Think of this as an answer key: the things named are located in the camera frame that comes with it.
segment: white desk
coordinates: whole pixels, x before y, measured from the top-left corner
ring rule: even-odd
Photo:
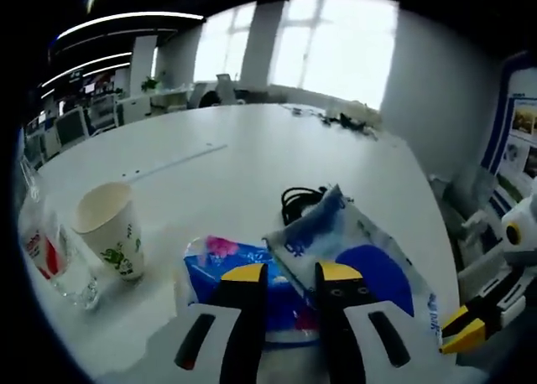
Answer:
[[[260,245],[263,234],[282,226],[284,189],[338,183],[423,274],[438,295],[445,322],[458,308],[446,228],[407,145],[387,133],[379,136],[375,142],[325,127],[316,117],[294,117],[280,105],[246,105],[170,113],[77,145],[41,170],[55,187],[50,203],[64,221],[97,184],[130,179],[135,170],[146,173],[162,159],[189,156],[208,144],[227,147],[133,183],[147,260],[138,285],[108,285],[107,273],[91,254],[90,262],[103,274],[99,309],[79,314],[36,277],[46,313],[92,376],[126,369],[142,357],[146,339],[175,316],[172,265],[190,240],[214,234]],[[312,351],[270,352],[262,369],[307,365]]]

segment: white paper cup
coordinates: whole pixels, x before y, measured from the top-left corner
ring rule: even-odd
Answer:
[[[72,227],[121,279],[143,274],[142,235],[128,184],[106,183],[86,193]]]

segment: wall display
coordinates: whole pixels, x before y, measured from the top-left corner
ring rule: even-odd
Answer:
[[[498,169],[498,193],[511,206],[531,191],[537,175],[537,99],[509,99],[512,120],[508,141]]]

